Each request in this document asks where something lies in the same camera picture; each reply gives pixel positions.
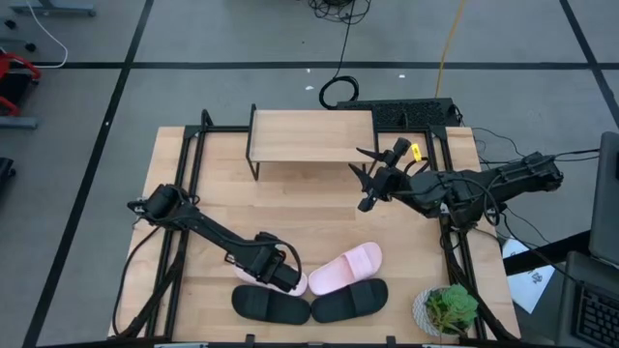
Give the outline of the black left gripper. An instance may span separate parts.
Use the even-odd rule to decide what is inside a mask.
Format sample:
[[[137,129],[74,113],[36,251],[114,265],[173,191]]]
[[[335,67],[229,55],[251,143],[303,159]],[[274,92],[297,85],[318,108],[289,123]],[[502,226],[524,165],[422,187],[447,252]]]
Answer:
[[[259,282],[272,284],[284,292],[297,287],[301,272],[285,263],[286,254],[275,246],[259,246],[249,258],[246,272]]]

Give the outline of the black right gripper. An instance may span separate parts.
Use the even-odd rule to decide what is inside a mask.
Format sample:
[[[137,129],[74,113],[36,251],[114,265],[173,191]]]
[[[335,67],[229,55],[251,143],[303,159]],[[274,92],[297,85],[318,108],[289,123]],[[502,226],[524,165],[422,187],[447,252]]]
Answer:
[[[357,148],[357,151],[378,162],[391,163],[394,159],[394,152],[392,150],[385,150],[379,153]],[[349,163],[348,167],[359,179],[362,185],[362,192],[367,195],[358,205],[358,209],[361,212],[372,210],[378,200],[390,201],[394,194],[410,190],[409,177],[396,168],[379,167],[375,175],[371,177],[363,168],[359,168],[352,163]]]

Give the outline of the pink rubber slide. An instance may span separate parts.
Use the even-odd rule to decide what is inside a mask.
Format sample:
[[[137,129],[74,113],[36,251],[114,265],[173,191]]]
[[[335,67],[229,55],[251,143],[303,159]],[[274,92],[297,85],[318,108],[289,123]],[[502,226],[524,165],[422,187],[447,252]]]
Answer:
[[[355,246],[309,275],[313,295],[323,296],[374,276],[382,265],[383,254],[375,242]]]
[[[280,290],[278,287],[276,287],[275,285],[264,284],[262,282],[259,282],[253,276],[249,275],[246,272],[246,266],[249,264],[249,258],[253,256],[253,254],[257,251],[258,247],[262,247],[262,246],[275,246],[276,248],[278,248],[278,243],[277,242],[245,243],[244,245],[241,245],[241,246],[234,246],[227,253],[227,256],[232,257],[232,264],[234,266],[233,270],[235,272],[235,275],[239,277],[240,279],[242,279],[243,281],[248,282],[252,285],[264,286],[272,290],[280,291],[287,295],[299,296],[301,293],[303,293],[305,291],[305,288],[307,287],[307,277],[303,273],[303,270],[301,268],[301,260],[299,258],[298,253],[296,252],[294,248],[291,249],[291,252],[292,252],[294,261],[296,263],[296,266],[295,267],[291,266],[291,267],[301,272],[301,281],[299,282],[299,284],[297,285],[295,289],[290,290],[289,292],[284,292]]]

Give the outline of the black rubber slide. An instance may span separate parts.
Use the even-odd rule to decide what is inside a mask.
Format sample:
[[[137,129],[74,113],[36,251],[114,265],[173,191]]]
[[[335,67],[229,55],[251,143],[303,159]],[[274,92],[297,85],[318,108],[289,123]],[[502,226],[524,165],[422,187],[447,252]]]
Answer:
[[[321,324],[368,316],[380,311],[388,298],[383,279],[365,279],[316,298],[310,306],[311,315]]]
[[[231,303],[237,314],[254,321],[303,325],[310,319],[310,304],[306,300],[264,287],[237,286]]]

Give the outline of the wooden shelf with black frame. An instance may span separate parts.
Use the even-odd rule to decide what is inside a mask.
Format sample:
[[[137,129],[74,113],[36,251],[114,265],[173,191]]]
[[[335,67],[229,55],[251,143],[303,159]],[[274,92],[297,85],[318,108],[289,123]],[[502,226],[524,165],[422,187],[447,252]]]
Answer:
[[[254,179],[259,178],[262,163],[369,163],[362,149],[378,149],[370,110],[251,107],[246,160]]]

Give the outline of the green succulent in white pot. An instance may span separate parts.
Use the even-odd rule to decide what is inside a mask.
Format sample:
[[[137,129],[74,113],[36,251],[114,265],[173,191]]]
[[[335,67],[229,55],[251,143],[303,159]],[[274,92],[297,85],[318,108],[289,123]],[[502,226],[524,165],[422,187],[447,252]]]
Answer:
[[[466,336],[478,318],[479,303],[461,284],[432,287],[421,292],[412,305],[415,323],[426,334],[439,338]]]

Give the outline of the black metal bar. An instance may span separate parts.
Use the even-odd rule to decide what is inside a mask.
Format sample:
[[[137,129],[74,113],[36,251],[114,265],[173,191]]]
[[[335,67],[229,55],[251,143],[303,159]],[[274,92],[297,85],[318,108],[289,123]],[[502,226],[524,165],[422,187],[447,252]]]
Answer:
[[[562,263],[572,251],[589,256],[590,235],[590,230],[584,231],[563,240],[509,256],[503,260],[506,274],[513,276],[550,264]]]

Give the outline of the white paper sheet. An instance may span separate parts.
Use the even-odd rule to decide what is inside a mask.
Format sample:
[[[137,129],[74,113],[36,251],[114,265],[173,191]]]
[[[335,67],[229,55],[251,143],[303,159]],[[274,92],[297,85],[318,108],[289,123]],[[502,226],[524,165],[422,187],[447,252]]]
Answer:
[[[528,250],[529,248],[521,242],[509,239],[502,246],[502,256],[506,260]],[[509,275],[508,284],[513,301],[527,313],[532,314],[554,272],[552,266],[543,266],[521,274]]]

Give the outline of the grey laptop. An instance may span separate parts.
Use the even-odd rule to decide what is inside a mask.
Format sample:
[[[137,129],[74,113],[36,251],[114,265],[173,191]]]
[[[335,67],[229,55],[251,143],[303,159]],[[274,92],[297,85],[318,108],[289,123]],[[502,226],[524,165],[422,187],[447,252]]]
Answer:
[[[589,236],[565,273],[556,344],[619,348],[619,133],[601,137]]]

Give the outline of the black chair base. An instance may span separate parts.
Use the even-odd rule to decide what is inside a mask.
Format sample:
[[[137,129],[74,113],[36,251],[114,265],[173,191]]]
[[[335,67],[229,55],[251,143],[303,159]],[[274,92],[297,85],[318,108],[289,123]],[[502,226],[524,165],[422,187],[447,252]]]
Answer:
[[[14,161],[8,158],[0,158],[0,194],[8,187],[11,179],[15,176]]]

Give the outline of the red metal cart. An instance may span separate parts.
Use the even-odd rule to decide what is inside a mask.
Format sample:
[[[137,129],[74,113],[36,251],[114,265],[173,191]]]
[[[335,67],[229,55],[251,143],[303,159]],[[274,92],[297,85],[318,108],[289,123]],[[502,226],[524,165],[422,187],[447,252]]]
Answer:
[[[21,105],[41,76],[31,62],[0,52],[0,129],[34,130],[38,126],[36,117],[21,115]]]

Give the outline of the grey desk foot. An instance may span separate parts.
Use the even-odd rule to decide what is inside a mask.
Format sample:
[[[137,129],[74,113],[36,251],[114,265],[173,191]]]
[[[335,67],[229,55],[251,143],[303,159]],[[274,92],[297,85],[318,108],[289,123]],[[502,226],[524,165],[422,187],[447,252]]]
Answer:
[[[97,15],[92,4],[71,0],[12,0],[9,8],[18,15]]]

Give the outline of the black metal table frame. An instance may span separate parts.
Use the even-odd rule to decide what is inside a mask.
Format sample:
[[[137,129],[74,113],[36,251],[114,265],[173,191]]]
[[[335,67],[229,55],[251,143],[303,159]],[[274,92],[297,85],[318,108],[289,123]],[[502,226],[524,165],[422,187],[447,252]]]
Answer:
[[[144,190],[151,193],[175,177],[178,159],[200,160],[196,181],[199,210],[234,233],[250,239],[266,231],[283,240],[286,261],[310,273],[361,243],[383,251],[379,277],[387,282],[385,307],[370,316],[301,326],[269,324],[238,315],[231,304],[239,284],[221,248],[190,234],[177,299],[164,296],[155,310],[150,336],[174,341],[257,343],[384,344],[432,342],[413,319],[412,304],[423,290],[448,280],[439,245],[439,223],[399,202],[359,210],[361,186],[344,162],[267,162],[252,174],[246,160],[244,127],[216,126],[203,139],[191,127],[158,130]]]

